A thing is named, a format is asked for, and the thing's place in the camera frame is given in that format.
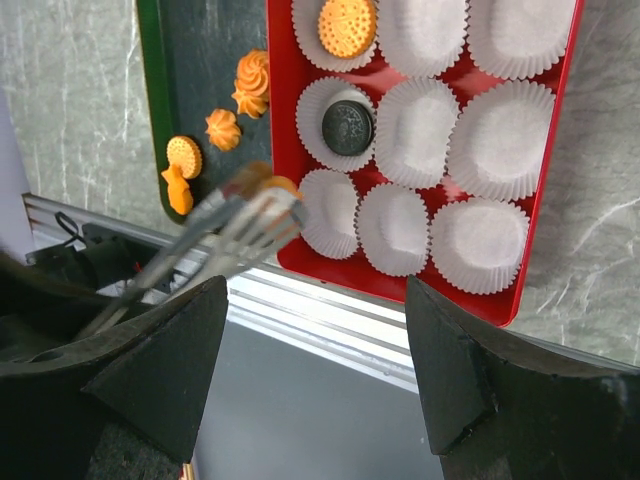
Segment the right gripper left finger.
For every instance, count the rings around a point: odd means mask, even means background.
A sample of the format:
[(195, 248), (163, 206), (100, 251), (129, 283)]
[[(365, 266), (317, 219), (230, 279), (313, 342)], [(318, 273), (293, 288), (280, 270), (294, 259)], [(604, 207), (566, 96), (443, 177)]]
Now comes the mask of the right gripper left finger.
[(108, 298), (1, 280), (1, 475), (175, 479), (193, 454), (228, 309), (217, 278), (137, 305), (90, 338)]

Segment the metal tongs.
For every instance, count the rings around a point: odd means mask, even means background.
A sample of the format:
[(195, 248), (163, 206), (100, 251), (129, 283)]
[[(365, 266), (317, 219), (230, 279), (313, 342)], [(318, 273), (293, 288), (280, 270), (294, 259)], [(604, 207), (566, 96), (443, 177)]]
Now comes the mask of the metal tongs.
[(305, 228), (309, 214), (303, 202), (280, 188), (261, 191), (251, 199), (240, 195), (236, 180), (241, 169), (211, 192), (188, 216), (185, 230), (142, 268), (121, 296), (76, 335), (78, 340), (118, 324), (131, 306), (156, 287), (187, 253), (216, 232), (216, 243), (206, 258), (174, 293), (179, 295), (204, 281), (230, 279), (275, 255)]

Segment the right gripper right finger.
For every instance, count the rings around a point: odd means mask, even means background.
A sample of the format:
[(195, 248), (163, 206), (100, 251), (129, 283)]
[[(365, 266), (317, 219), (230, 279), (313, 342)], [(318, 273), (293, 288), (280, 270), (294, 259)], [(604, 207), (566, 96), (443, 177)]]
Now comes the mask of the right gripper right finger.
[(516, 335), (407, 283), (411, 357), (448, 479), (635, 479), (636, 367)]

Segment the orange flower cookie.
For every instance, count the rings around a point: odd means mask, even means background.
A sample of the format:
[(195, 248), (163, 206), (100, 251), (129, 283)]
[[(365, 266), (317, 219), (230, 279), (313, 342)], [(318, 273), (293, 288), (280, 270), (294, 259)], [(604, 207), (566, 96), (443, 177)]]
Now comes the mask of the orange flower cookie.
[(269, 102), (267, 100), (260, 96), (251, 95), (243, 90), (236, 89), (231, 97), (236, 102), (237, 113), (239, 115), (247, 115), (252, 119), (259, 119), (269, 108)]

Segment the round dotted orange cookie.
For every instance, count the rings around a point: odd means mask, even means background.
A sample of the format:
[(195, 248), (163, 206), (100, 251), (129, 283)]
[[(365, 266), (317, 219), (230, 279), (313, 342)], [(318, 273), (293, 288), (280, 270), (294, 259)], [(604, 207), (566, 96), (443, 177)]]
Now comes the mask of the round dotted orange cookie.
[(370, 0), (329, 0), (320, 11), (317, 29), (325, 50), (341, 59), (363, 54), (376, 35), (376, 8)]

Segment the black sandwich cookie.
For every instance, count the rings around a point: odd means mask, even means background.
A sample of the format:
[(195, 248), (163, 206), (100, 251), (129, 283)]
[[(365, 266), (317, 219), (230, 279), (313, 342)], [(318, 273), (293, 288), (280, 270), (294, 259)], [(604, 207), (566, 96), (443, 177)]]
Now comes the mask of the black sandwich cookie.
[(367, 150), (373, 140), (373, 118), (363, 104), (339, 100), (325, 111), (321, 134), (333, 153), (358, 156)]

